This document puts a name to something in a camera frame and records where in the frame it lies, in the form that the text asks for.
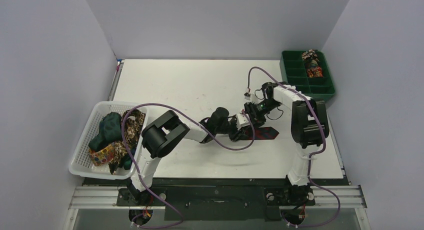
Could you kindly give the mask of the red navy striped tie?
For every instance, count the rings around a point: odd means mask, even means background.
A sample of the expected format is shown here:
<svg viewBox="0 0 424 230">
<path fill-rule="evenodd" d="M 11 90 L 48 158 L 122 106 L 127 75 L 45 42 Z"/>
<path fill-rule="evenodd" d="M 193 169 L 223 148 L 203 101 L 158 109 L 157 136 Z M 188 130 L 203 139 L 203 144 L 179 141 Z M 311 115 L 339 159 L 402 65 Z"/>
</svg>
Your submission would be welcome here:
<svg viewBox="0 0 424 230">
<path fill-rule="evenodd" d="M 254 131 L 248 127 L 241 135 L 240 140 L 242 141 L 258 141 L 258 140 L 274 140 L 280 132 L 273 127 L 258 127 Z"/>
</svg>

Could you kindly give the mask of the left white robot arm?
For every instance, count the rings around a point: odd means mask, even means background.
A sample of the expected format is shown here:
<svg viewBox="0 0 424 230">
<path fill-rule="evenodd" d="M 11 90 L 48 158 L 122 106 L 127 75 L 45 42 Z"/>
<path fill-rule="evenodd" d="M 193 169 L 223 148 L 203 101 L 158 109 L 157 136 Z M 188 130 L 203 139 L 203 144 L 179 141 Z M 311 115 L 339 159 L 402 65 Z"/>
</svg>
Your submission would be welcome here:
<svg viewBox="0 0 424 230">
<path fill-rule="evenodd" d="M 256 138 L 254 126 L 244 111 L 230 115 L 226 108 L 218 107 L 211 116 L 199 122 L 184 122 L 173 110 L 163 113 L 141 131 L 142 149 L 136 158 L 136 172 L 130 178 L 129 198 L 136 205 L 149 200 L 148 188 L 152 186 L 161 159 L 183 139 L 206 144 L 215 140 L 217 135 L 227 135 L 233 142 L 253 142 Z"/>
</svg>

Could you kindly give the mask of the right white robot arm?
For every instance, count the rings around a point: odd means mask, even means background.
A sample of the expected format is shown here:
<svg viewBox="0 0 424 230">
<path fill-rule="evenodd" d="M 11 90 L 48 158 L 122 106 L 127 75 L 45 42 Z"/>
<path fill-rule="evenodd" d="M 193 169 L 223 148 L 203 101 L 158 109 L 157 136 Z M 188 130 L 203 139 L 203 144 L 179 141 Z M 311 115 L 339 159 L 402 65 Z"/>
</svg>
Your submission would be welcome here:
<svg viewBox="0 0 424 230">
<path fill-rule="evenodd" d="M 290 132 L 297 153 L 287 174 L 290 185 L 282 189 L 282 197 L 287 203 L 294 204 L 302 197 L 300 186 L 310 184 L 313 157 L 327 146 L 330 130 L 325 101 L 311 98 L 286 82 L 266 82 L 262 86 L 262 101 L 253 101 L 246 93 L 245 98 L 249 101 L 243 110 L 257 127 L 265 124 L 266 115 L 272 110 L 280 106 L 290 110 Z"/>
</svg>

